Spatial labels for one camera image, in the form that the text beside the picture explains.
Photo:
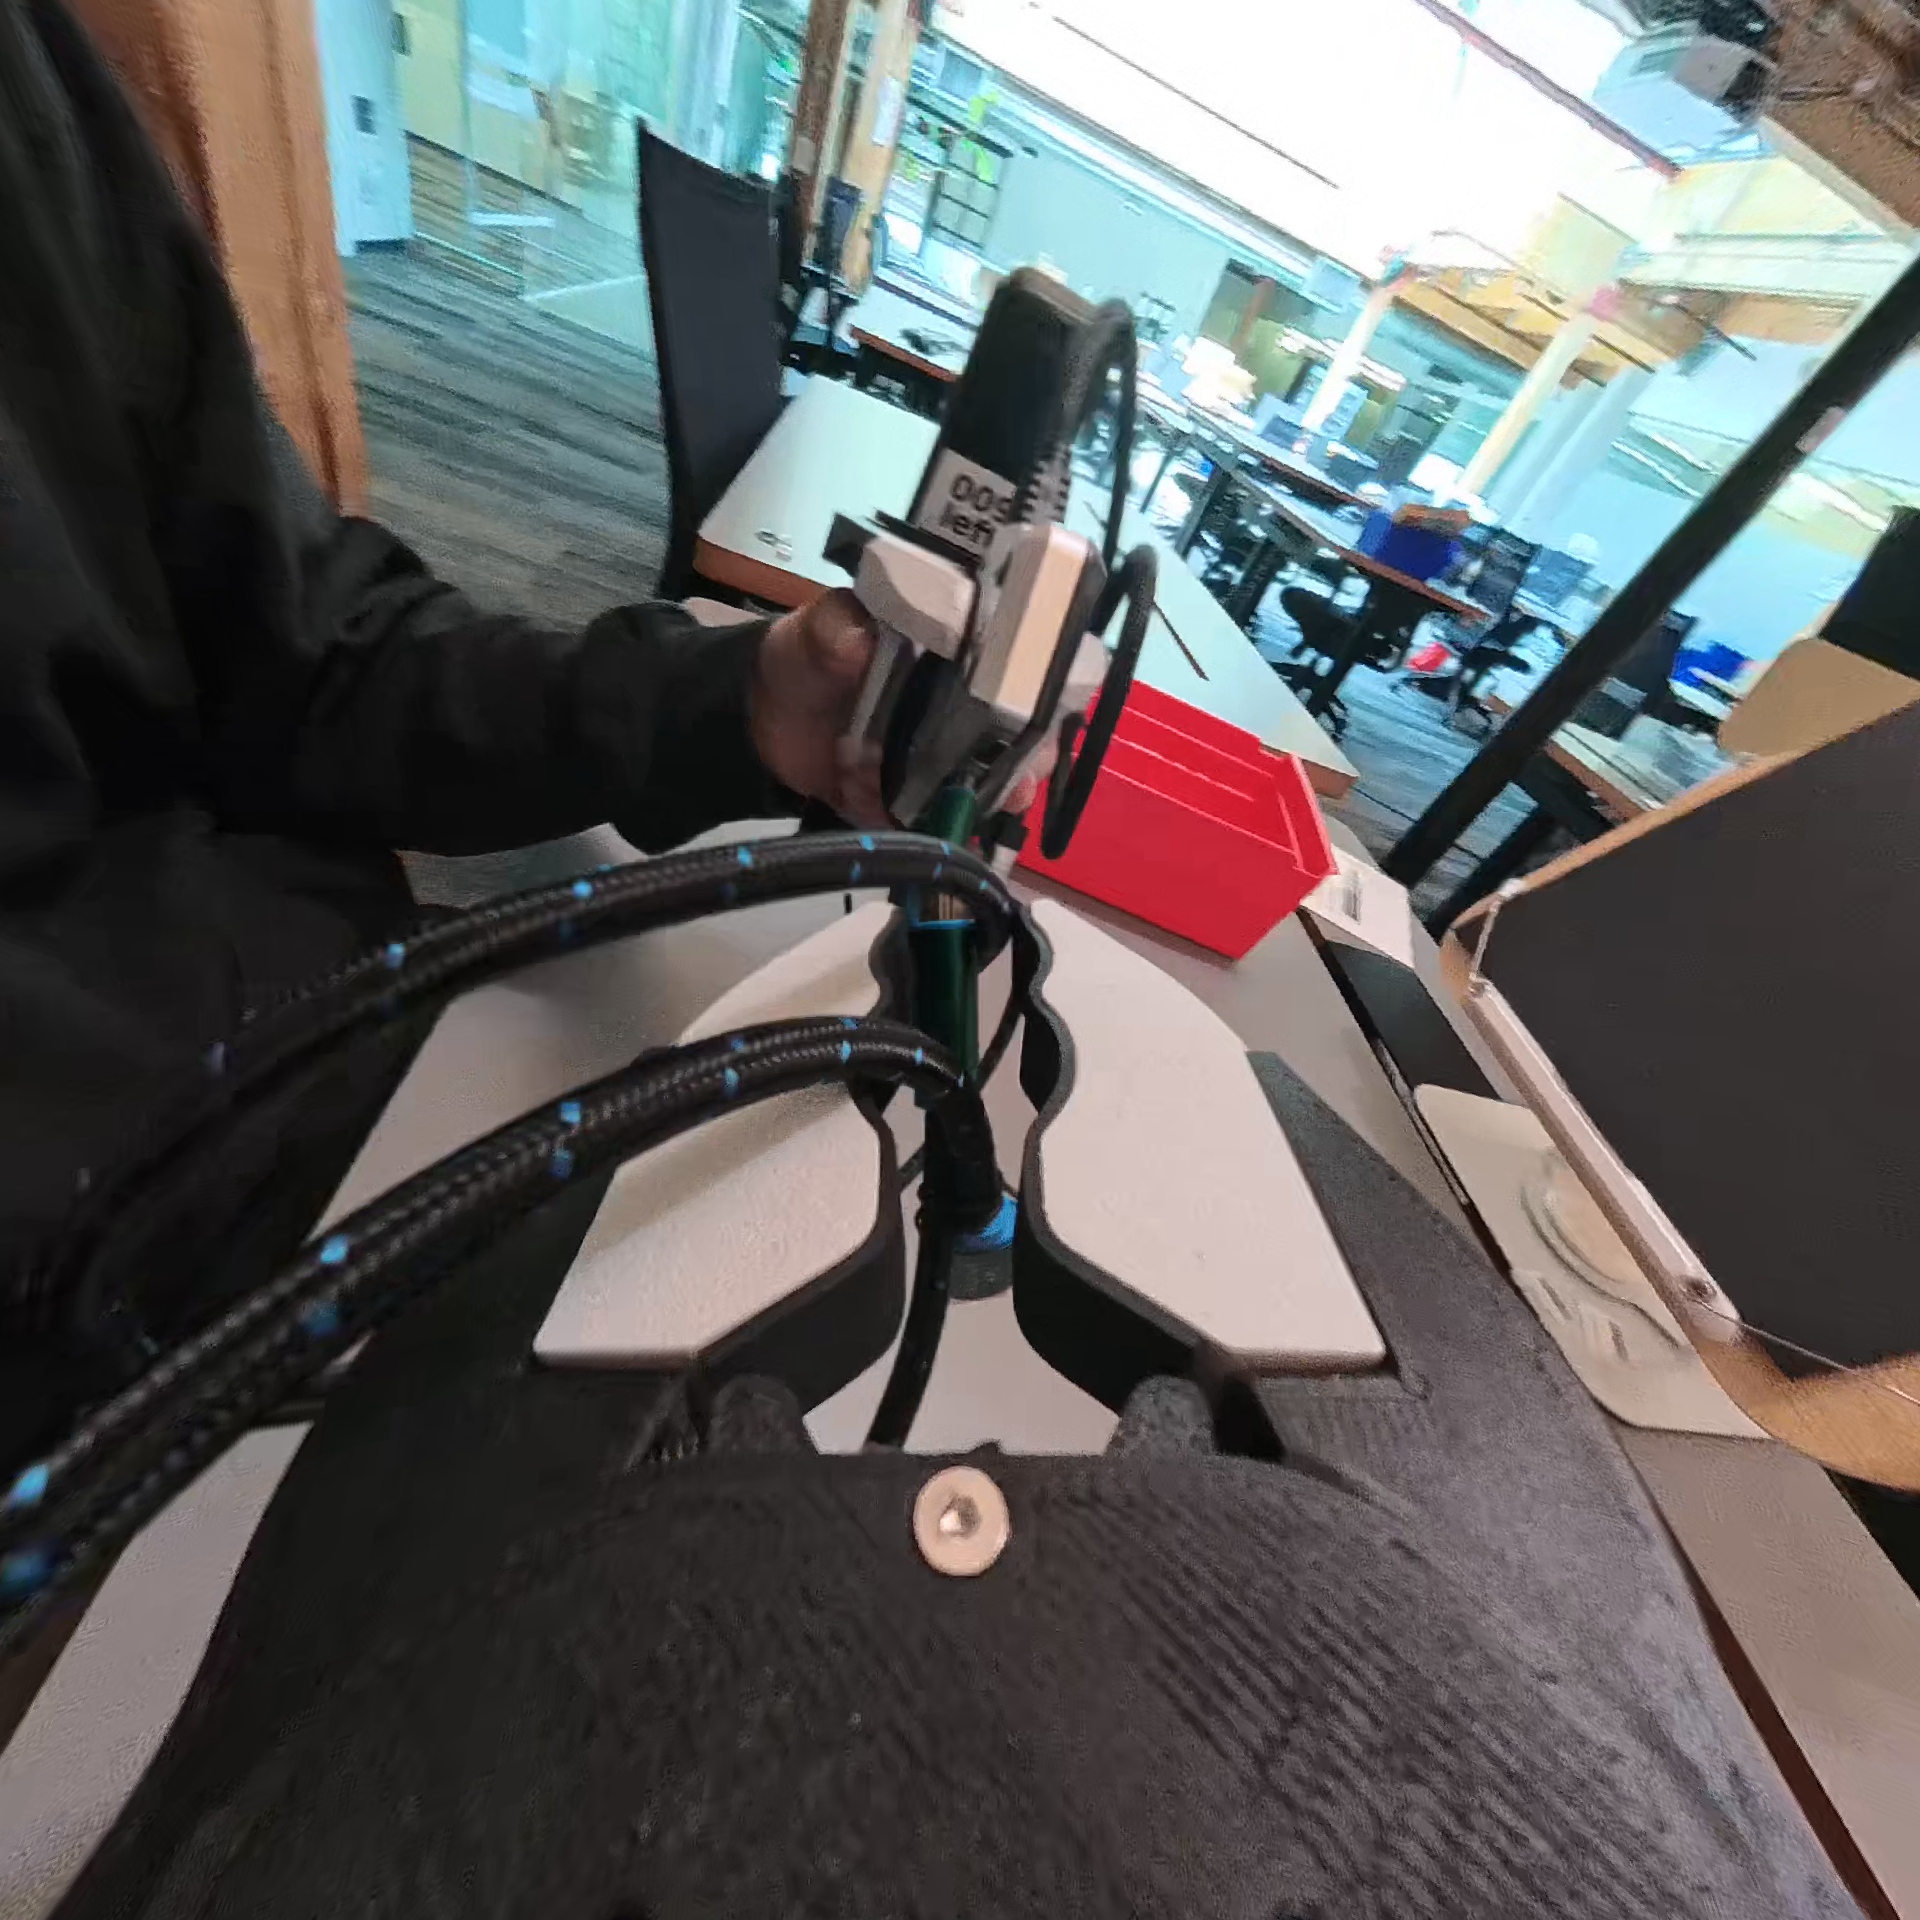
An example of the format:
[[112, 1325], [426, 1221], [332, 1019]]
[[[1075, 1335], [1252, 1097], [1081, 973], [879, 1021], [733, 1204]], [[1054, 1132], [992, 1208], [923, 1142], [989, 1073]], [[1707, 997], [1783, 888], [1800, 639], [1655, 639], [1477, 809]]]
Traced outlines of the black pole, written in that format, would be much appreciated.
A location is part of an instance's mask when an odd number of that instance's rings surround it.
[[1463, 835], [1515, 786], [1573, 713], [1714, 567], [1783, 483], [1846, 422], [1919, 336], [1919, 259], [1864, 303], [1819, 367], [1783, 403], [1582, 639], [1477, 756], [1436, 795], [1385, 860], [1390, 880], [1420, 885]]

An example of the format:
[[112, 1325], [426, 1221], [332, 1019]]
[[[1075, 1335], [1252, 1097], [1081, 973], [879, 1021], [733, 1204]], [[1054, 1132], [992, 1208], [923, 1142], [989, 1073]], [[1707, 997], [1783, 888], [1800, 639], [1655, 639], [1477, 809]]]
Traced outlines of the red plastic bin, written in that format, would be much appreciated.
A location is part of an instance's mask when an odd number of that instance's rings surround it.
[[1021, 869], [1232, 963], [1337, 875], [1304, 766], [1150, 685], [1121, 709], [1066, 854], [1042, 852], [1040, 809], [1026, 826]]

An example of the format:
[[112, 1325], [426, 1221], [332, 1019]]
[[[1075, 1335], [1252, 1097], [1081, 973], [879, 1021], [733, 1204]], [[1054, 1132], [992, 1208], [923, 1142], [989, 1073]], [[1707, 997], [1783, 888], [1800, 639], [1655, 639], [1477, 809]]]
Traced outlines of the person's left forearm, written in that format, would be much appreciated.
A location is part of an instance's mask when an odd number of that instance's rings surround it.
[[612, 607], [583, 629], [490, 613], [388, 530], [305, 551], [316, 649], [270, 752], [276, 802], [396, 852], [510, 852], [610, 826], [666, 852], [800, 813], [757, 742], [769, 618]]

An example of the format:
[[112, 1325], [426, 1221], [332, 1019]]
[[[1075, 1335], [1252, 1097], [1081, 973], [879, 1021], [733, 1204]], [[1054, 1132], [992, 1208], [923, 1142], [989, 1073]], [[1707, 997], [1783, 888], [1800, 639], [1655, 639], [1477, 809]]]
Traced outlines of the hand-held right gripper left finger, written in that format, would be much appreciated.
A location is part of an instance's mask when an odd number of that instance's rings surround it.
[[[596, 987], [637, 993], [638, 1051], [882, 1008], [891, 907], [771, 907], [641, 937]], [[559, 1371], [661, 1371], [713, 1355], [892, 1229], [892, 1117], [842, 1084], [761, 1097], [612, 1176], [535, 1340]]]

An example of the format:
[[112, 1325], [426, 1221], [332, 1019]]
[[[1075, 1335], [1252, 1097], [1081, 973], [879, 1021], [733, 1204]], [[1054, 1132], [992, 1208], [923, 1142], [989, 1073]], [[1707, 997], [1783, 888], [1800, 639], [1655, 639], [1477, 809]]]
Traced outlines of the blue bin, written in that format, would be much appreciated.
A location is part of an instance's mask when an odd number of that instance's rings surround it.
[[1463, 557], [1475, 516], [1461, 509], [1400, 505], [1372, 511], [1356, 534], [1354, 553], [1408, 581], [1436, 583]]

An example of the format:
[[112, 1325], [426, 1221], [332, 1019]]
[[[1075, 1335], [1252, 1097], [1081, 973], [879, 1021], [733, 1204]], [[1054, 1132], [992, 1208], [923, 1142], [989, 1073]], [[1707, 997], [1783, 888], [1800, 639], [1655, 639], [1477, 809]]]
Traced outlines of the grey desk with wooden edge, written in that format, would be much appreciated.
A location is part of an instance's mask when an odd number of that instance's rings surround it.
[[[793, 610], [848, 587], [850, 574], [827, 559], [835, 520], [907, 511], [937, 435], [934, 422], [852, 387], [805, 382], [699, 526], [689, 593]], [[1346, 799], [1358, 771], [1342, 747], [1173, 545], [1128, 509], [1121, 548], [1135, 546], [1159, 561], [1138, 681], [1293, 756], [1321, 799]]]

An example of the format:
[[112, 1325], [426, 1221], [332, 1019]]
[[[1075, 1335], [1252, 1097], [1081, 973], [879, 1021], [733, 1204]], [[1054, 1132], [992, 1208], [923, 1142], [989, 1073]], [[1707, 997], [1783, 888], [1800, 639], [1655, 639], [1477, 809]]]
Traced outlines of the black panel with wooden edge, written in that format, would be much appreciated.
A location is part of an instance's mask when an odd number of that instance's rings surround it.
[[1741, 1313], [1741, 1344], [1689, 1340], [1732, 1403], [1916, 1495], [1916, 706], [1506, 882], [1438, 958], [1463, 1012], [1470, 966], [1498, 988]]

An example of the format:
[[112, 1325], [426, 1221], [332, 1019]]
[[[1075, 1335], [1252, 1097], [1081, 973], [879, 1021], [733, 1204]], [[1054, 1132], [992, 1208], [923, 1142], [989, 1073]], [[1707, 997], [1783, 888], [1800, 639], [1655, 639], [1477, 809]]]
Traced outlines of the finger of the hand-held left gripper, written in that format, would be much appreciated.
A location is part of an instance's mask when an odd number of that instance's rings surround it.
[[1057, 655], [1077, 655], [1105, 585], [1096, 546], [1073, 529], [1026, 525], [997, 538], [978, 587], [974, 699], [1005, 739], [1049, 710]]

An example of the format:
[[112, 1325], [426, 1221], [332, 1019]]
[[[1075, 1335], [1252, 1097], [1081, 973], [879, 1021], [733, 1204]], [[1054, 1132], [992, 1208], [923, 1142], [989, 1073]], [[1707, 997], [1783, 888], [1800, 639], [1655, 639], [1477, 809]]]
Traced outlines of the black mesh chair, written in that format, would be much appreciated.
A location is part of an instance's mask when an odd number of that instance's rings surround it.
[[695, 593], [696, 542], [785, 405], [771, 188], [637, 131], [637, 224], [668, 465], [658, 593]]

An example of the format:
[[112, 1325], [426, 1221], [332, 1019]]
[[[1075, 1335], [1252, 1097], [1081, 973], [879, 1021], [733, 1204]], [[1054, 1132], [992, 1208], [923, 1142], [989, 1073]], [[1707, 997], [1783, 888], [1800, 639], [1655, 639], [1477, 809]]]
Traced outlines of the white stand base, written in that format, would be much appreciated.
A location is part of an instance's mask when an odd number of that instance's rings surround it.
[[1605, 1413], [1631, 1429], [1765, 1442], [1536, 1117], [1435, 1084], [1415, 1106], [1516, 1292]]

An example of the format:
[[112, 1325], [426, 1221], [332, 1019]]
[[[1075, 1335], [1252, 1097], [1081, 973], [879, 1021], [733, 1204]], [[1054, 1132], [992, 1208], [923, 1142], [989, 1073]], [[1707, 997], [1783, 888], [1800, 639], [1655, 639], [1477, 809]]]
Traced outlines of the person's left hand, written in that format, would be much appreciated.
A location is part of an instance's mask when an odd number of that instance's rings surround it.
[[879, 629], [852, 591], [829, 591], [767, 629], [749, 703], [753, 745], [772, 780], [857, 829], [895, 826], [882, 749], [855, 724], [876, 650]]

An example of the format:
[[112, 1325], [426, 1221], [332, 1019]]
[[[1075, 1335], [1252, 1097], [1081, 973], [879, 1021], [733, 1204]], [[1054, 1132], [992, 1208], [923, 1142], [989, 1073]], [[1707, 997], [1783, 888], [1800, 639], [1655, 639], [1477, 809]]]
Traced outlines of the white paper sheet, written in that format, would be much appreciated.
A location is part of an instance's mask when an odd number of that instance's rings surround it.
[[1419, 919], [1404, 888], [1346, 849], [1302, 902], [1302, 915], [1404, 970], [1419, 968]]

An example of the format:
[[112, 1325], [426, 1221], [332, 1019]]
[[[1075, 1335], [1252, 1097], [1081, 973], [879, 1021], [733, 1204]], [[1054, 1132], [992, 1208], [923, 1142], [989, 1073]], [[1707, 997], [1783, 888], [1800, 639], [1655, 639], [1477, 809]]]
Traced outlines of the white clamp bar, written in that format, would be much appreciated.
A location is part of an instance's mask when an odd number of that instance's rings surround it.
[[1489, 976], [1469, 966], [1461, 988], [1466, 1021], [1500, 1073], [1520, 1092], [1560, 1158], [1590, 1195], [1639, 1273], [1701, 1351], [1736, 1347], [1748, 1329], [1644, 1182], [1573, 1097], [1520, 1014]]

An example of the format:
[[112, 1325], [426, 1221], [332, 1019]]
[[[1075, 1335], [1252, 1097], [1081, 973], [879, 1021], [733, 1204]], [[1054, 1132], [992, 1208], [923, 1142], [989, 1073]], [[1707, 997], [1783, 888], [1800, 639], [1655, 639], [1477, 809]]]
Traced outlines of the person's black jacket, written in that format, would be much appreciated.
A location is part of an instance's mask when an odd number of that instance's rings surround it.
[[341, 516], [89, 33], [5, 5], [5, 1347], [93, 1318], [48, 1259], [137, 1135], [400, 922], [270, 776]]

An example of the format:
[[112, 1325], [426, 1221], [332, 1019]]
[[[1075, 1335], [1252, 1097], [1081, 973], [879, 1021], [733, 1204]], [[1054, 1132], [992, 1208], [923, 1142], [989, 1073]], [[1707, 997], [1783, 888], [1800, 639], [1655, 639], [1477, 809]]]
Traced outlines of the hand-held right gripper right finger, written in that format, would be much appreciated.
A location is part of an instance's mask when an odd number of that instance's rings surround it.
[[1213, 1405], [1388, 1388], [1390, 1340], [1246, 1041], [1073, 907], [1028, 917], [1025, 1343], [1110, 1415], [1153, 1381]]

